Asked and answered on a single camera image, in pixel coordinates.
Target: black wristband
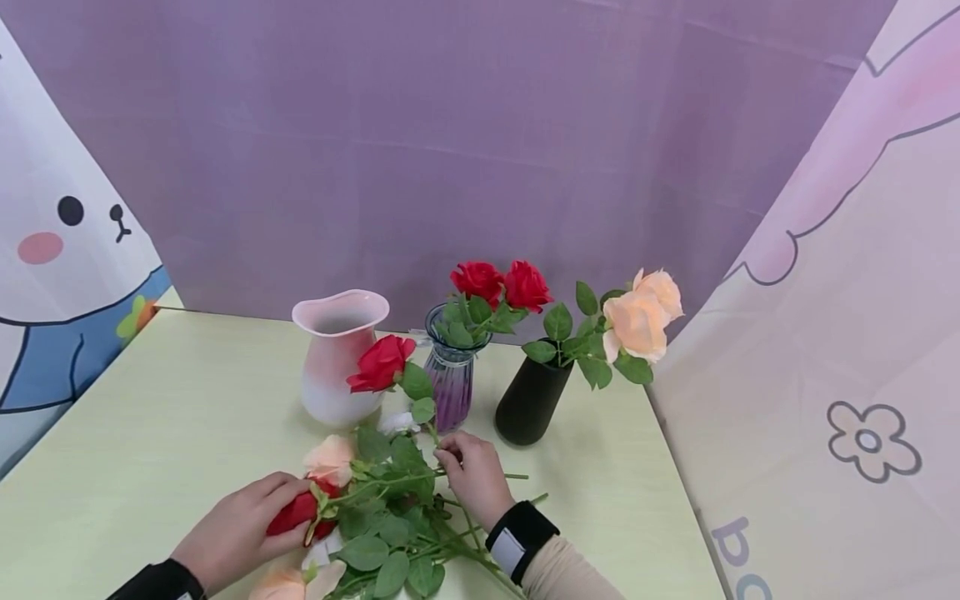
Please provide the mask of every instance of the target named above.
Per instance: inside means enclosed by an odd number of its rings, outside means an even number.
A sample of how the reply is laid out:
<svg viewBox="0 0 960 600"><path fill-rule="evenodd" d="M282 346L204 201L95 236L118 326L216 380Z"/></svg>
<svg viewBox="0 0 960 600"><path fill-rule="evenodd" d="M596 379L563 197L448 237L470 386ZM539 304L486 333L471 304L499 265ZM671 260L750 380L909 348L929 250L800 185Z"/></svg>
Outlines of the black wristband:
<svg viewBox="0 0 960 600"><path fill-rule="evenodd" d="M517 502L487 536L493 559L518 586L540 549L560 530L530 502Z"/></svg>
<svg viewBox="0 0 960 600"><path fill-rule="evenodd" d="M190 570L173 559L148 564L107 600L206 600Z"/></svg>

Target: beige sleeve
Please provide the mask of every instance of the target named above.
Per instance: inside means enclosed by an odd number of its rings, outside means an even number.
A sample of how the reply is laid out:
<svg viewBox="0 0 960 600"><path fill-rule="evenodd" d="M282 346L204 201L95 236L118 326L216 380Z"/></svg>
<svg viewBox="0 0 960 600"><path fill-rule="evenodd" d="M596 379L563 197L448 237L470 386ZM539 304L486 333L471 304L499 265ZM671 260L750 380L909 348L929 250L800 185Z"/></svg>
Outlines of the beige sleeve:
<svg viewBox="0 0 960 600"><path fill-rule="evenodd" d="M560 536L540 549L522 583L530 600L624 600L573 544Z"/></svg>

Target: cartoon print fabric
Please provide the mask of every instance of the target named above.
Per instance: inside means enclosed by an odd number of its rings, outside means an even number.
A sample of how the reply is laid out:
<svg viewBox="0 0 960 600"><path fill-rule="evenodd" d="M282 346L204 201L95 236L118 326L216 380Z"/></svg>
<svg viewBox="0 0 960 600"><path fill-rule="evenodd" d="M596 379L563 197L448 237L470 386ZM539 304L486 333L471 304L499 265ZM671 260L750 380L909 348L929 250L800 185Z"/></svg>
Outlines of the cartoon print fabric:
<svg viewBox="0 0 960 600"><path fill-rule="evenodd" d="M146 231L0 23L0 477L149 319Z"/></svg>
<svg viewBox="0 0 960 600"><path fill-rule="evenodd" d="M729 596L960 590L960 0L901 0L657 364Z"/></svg>

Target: pink vase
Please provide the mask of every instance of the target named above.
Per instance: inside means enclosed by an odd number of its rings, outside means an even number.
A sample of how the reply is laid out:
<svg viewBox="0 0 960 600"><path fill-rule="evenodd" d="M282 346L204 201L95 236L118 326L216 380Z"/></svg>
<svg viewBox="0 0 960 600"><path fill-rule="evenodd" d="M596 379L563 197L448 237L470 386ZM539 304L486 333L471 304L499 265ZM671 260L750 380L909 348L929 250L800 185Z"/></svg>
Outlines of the pink vase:
<svg viewBox="0 0 960 600"><path fill-rule="evenodd" d="M357 372L357 360L376 341L373 328L389 313L387 300L366 290L294 306L294 323L313 336L300 381L300 400L311 417L348 428L380 407L383 392L352 394L347 377Z"/></svg>

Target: black vase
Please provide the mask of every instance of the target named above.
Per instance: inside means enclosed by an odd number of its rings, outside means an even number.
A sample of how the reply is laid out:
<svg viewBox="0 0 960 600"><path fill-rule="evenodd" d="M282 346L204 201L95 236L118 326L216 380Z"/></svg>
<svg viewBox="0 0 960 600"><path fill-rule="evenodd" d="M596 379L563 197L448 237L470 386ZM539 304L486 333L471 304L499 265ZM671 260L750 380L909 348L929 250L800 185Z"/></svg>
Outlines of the black vase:
<svg viewBox="0 0 960 600"><path fill-rule="evenodd" d="M573 363L561 369L525 358L496 407L493 423L500 437L515 445L539 441L550 426L572 370Z"/></svg>

